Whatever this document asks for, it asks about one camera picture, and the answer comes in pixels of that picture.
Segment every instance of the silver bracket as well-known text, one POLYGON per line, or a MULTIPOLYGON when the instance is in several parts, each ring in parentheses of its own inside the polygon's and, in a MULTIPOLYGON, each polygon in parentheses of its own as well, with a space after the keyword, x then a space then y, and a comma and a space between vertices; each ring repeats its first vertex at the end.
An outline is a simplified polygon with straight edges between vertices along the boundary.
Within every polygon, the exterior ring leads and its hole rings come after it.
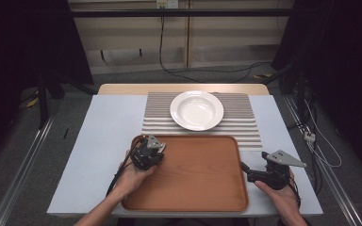
POLYGON ((163 148, 164 144, 160 143, 153 134, 148 137, 148 149, 163 148))
POLYGON ((272 162, 278 163, 280 165, 294 166, 294 167, 301 167, 301 168, 307 167, 306 163, 292 157, 292 155, 285 153, 282 150, 267 155, 266 159, 268 159, 272 162))

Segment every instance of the wooden table edge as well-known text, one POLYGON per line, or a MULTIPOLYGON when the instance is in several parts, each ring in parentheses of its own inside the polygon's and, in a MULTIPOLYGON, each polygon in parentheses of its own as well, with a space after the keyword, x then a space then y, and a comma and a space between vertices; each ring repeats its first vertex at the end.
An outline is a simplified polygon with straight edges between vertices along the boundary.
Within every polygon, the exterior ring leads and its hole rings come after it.
POLYGON ((270 95, 263 84, 104 84, 98 95, 147 95, 149 92, 184 92, 201 90, 207 92, 245 93, 270 95))

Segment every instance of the black curtain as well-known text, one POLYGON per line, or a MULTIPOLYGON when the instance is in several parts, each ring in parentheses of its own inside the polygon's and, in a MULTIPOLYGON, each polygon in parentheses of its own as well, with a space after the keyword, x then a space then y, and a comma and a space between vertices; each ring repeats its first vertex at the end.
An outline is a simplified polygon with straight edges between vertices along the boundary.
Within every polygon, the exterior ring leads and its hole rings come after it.
POLYGON ((0 142, 22 90, 36 87, 41 72, 93 83, 74 19, 50 16, 56 10, 70 11, 67 1, 0 1, 0 142))
MULTIPOLYGON (((322 14, 326 23, 319 31, 319 38, 313 42, 312 51, 304 56, 303 70, 337 129, 362 160, 362 1, 330 3, 330 13, 322 14)), ((307 22, 288 24, 293 29, 286 31, 286 39, 274 61, 277 67, 285 64, 281 58, 294 54, 293 48, 289 49, 285 43, 299 44, 296 39, 305 35, 303 31, 303 35, 298 33, 295 37, 290 31, 299 30, 304 23, 307 22)))

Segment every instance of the wooden tray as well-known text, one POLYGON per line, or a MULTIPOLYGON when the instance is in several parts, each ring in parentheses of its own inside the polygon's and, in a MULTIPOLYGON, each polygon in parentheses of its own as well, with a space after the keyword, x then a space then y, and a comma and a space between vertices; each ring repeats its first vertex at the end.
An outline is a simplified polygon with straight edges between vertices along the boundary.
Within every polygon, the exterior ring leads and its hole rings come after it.
POLYGON ((163 160, 155 173, 123 201, 125 209, 234 212, 247 208, 246 184, 233 137, 156 138, 167 145, 163 160))

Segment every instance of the striped mat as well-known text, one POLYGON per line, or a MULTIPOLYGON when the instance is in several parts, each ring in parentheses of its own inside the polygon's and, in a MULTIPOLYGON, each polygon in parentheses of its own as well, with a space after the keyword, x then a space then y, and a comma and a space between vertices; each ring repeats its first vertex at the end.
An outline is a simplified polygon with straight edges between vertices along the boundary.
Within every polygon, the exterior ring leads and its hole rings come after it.
POLYGON ((228 135, 240 151, 263 151, 249 96, 243 93, 212 93, 224 109, 222 121, 205 131, 190 131, 178 125, 170 105, 178 92, 150 92, 143 118, 142 133, 154 135, 228 135))

